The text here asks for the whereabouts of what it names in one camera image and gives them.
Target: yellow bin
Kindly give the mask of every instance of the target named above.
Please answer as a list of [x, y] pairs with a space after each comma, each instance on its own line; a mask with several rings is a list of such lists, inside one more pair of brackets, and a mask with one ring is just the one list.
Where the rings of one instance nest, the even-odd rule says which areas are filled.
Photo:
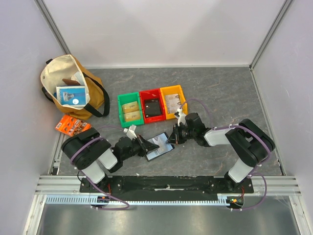
[[[164, 108], [165, 108], [166, 119], [174, 119], [174, 118], [176, 118], [174, 114], [167, 113], [167, 107], [166, 107], [166, 102], [165, 102], [164, 96], [165, 95], [169, 95], [169, 94], [178, 94], [180, 102], [181, 102], [181, 104], [183, 104], [183, 102], [185, 102], [186, 99], [184, 97], [184, 93], [182, 92], [181, 86], [180, 85], [176, 85], [176, 86], [171, 86], [171, 87], [161, 87], [160, 91], [161, 91], [161, 96], [162, 96], [163, 104], [164, 104]], [[185, 113], [185, 114], [188, 114], [187, 104], [185, 104], [183, 106], [182, 112]]]

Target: metal frame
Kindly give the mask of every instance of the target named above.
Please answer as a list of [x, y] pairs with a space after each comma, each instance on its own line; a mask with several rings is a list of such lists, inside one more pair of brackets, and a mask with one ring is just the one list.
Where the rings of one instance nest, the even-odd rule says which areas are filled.
[[[59, 31], [52, 15], [50, 14], [44, 0], [34, 0], [34, 1], [36, 2], [38, 8], [42, 12], [52, 33], [54, 34], [56, 40], [60, 44], [63, 51], [67, 54], [70, 54], [70, 50], [61, 32]], [[260, 95], [253, 70], [256, 64], [258, 63], [259, 59], [261, 58], [263, 52], [267, 48], [269, 42], [273, 38], [273, 35], [278, 29], [281, 21], [283, 20], [283, 17], [285, 16], [286, 12], [288, 11], [292, 3], [293, 3], [293, 0], [285, 0], [276, 18], [274, 19], [274, 22], [272, 23], [269, 31], [267, 32], [263, 42], [261, 43], [257, 53], [255, 54], [251, 64], [249, 65], [253, 82], [256, 87], [257, 95], [261, 103], [262, 111], [265, 116], [266, 124], [268, 126], [269, 135], [273, 139], [275, 138], [273, 136], [272, 127], [268, 118], [267, 110], [262, 102], [263, 99]], [[60, 159], [62, 155], [61, 145], [63, 141], [65, 140], [65, 138], [66, 136], [64, 134], [59, 135], [59, 138], [56, 143], [55, 151], [53, 154], [53, 158], [51, 159], [51, 167], [48, 170], [49, 175], [58, 173]], [[276, 148], [275, 153], [276, 153], [278, 160], [280, 161], [279, 149]], [[282, 169], [282, 172], [284, 173], [284, 169], [281, 164], [280, 164], [280, 167]], [[295, 177], [293, 176], [266, 176], [265, 178], [268, 184], [268, 196], [289, 196], [292, 210], [294, 212], [294, 216], [296, 218], [298, 228], [301, 234], [313, 235], [311, 224], [309, 222], [309, 219], [306, 216], [307, 213], [305, 210], [305, 204], [303, 202], [303, 198], [301, 196], [300, 189], [298, 187]], [[246, 196], [262, 196], [264, 193], [264, 190], [263, 190], [264, 182], [262, 178], [254, 176], [252, 178], [252, 182], [253, 182], [255, 192], [253, 194], [246, 194]], [[29, 212], [29, 216], [28, 216], [23, 234], [35, 235], [37, 233], [47, 197], [52, 198], [53, 196], [61, 196], [61, 195], [65, 195], [64, 197], [66, 198], [78, 198], [78, 197], [86, 197], [86, 196], [90, 197], [89, 193], [80, 193], [79, 186], [80, 186], [80, 182], [76, 176], [41, 176], [39, 179], [37, 188], [36, 188], [35, 196], [33, 199], [33, 203]], [[224, 196], [238, 196], [238, 195], [237, 194], [219, 194], [218, 196], [224, 197]], [[149, 205], [149, 203], [151, 202], [144, 202], [143, 205]], [[197, 205], [197, 203], [199, 202], [191, 202], [189, 205]]]
[[57, 142], [55, 144], [53, 154], [50, 161], [50, 168], [48, 169], [48, 175], [57, 175], [59, 173], [60, 162], [62, 157], [61, 146], [67, 139], [67, 136], [63, 133], [59, 133]]
[[[302, 235], [313, 235], [308, 218], [306, 217], [302, 196], [299, 186], [294, 176], [265, 176], [268, 185], [267, 196], [289, 196], [292, 209]], [[253, 176], [252, 184], [254, 187], [253, 194], [246, 196], [262, 196], [264, 193], [264, 182], [262, 177]], [[35, 191], [35, 197], [32, 203], [27, 223], [24, 229], [24, 235], [36, 234], [40, 219], [43, 213], [44, 205], [51, 204], [60, 199], [61, 204], [82, 204], [86, 198], [94, 198], [101, 195], [100, 193], [80, 193], [80, 181], [76, 176], [55, 176], [42, 175], [39, 178]], [[209, 201], [189, 201], [184, 202], [130, 202], [132, 205], [201, 205], [216, 206], [222, 205], [226, 196], [239, 196], [239, 194], [218, 194], [219, 200], [216, 202]]]
[[286, 12], [290, 8], [293, 0], [285, 0], [282, 7], [280, 8], [274, 22], [272, 23], [271, 27], [269, 28], [268, 33], [266, 34], [264, 40], [262, 41], [258, 51], [256, 52], [251, 64], [250, 69], [253, 70], [258, 63], [260, 57], [262, 56], [263, 52], [265, 51], [266, 47], [268, 46], [270, 40], [272, 39], [274, 33], [276, 32], [279, 24], [281, 23], [283, 17], [285, 16]]
[[60, 44], [60, 47], [62, 48], [64, 53], [71, 54], [65, 40], [64, 40], [61, 32], [59, 31], [52, 15], [50, 14], [44, 0], [34, 0], [34, 1], [37, 4], [39, 10], [41, 11], [43, 17], [45, 18], [46, 22], [48, 23], [53, 35], [55, 36], [55, 39]]
[[144, 69], [144, 68], [233, 68], [233, 67], [250, 67], [250, 64], [242, 64], [242, 65], [129, 65], [129, 66], [85, 66], [88, 70], [95, 69]]
[[[258, 83], [255, 79], [255, 76], [254, 76], [254, 72], [253, 70], [250, 70], [250, 73], [251, 73], [251, 76], [252, 76], [252, 80], [253, 80], [253, 83], [254, 83], [254, 87], [255, 87], [255, 90], [256, 90], [256, 93], [258, 95], [258, 98], [259, 98], [259, 101], [260, 101], [260, 105], [261, 105], [261, 109], [262, 109], [262, 113], [263, 113], [263, 116], [264, 116], [264, 119], [265, 119], [265, 123], [266, 123], [266, 126], [268, 128], [268, 133], [269, 133], [269, 136], [271, 137], [272, 140], [274, 140], [274, 142], [276, 142], [276, 138], [274, 136], [274, 133], [273, 133], [273, 127], [271, 125], [271, 122], [269, 120], [269, 115], [268, 115], [268, 111], [263, 103], [263, 97], [260, 93], [260, 90], [259, 90], [259, 87], [258, 87]], [[282, 171], [282, 174], [283, 175], [286, 175], [286, 172], [284, 170], [284, 167], [283, 167], [283, 164], [282, 164], [282, 160], [281, 160], [281, 157], [280, 157], [280, 151], [279, 151], [279, 146], [276, 146], [276, 148], [274, 149], [274, 152], [275, 152], [275, 155], [278, 159], [278, 163], [279, 163], [279, 167]]]

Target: card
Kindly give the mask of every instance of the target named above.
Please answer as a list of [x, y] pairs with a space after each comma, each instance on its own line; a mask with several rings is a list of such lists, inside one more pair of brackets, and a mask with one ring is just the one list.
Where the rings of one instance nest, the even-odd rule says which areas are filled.
[[85, 86], [58, 86], [57, 99], [62, 105], [84, 107], [87, 104]]
[[152, 161], [153, 159], [168, 153], [169, 151], [173, 150], [175, 147], [172, 144], [166, 143], [168, 139], [168, 135], [166, 134], [166, 132], [157, 135], [151, 139], [149, 139], [148, 141], [154, 144], [157, 144], [158, 146], [160, 146], [160, 148], [156, 149], [155, 151], [148, 153], [146, 158], [148, 161]]

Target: plastic bin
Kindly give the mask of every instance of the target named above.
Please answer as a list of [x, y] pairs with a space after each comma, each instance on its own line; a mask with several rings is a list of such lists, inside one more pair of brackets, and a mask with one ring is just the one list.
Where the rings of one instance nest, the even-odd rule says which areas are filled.
[[[141, 91], [141, 92], [139, 92], [139, 96], [140, 96], [143, 120], [144, 120], [145, 123], [151, 123], [151, 122], [155, 122], [155, 121], [164, 121], [164, 120], [166, 120], [166, 114], [165, 114], [165, 109], [164, 109], [164, 104], [163, 104], [163, 99], [162, 99], [162, 96], [161, 96], [160, 89]], [[146, 117], [144, 101], [147, 100], [147, 99], [159, 99], [160, 109], [161, 109], [162, 115], [155, 116], [155, 117], [149, 117], [149, 118]]]
[[[131, 103], [134, 101], [138, 102], [141, 119], [135, 120], [135, 121], [125, 121], [122, 105], [127, 104], [127, 103]], [[123, 128], [129, 127], [133, 124], [136, 126], [143, 125], [144, 122], [143, 122], [142, 109], [141, 109], [141, 105], [140, 105], [140, 98], [139, 98], [138, 92], [128, 93], [128, 94], [120, 94], [117, 96], [117, 102], [118, 102], [119, 119], [121, 121], [121, 125]]]
[[[165, 102], [164, 96], [165, 95], [169, 95], [169, 94], [178, 94], [180, 102], [183, 104], [183, 102], [185, 102], [186, 99], [185, 99], [184, 94], [182, 92], [181, 86], [180, 85], [176, 85], [176, 86], [171, 86], [171, 87], [161, 87], [160, 91], [161, 91], [161, 96], [162, 96], [162, 99], [163, 99], [166, 119], [174, 119], [174, 118], [176, 118], [174, 114], [168, 114], [167, 113], [167, 107], [166, 107], [166, 102]], [[185, 113], [185, 114], [188, 114], [187, 104], [185, 104], [183, 106], [182, 112]]]

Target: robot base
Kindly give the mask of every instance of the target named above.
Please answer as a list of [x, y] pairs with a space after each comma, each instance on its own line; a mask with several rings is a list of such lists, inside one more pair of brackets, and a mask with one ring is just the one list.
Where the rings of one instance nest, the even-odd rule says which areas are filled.
[[[218, 193], [253, 193], [251, 179], [245, 179], [237, 188], [227, 188], [226, 179], [214, 176], [111, 176], [98, 187], [124, 201], [203, 201], [217, 200]], [[99, 193], [83, 178], [80, 192]]]

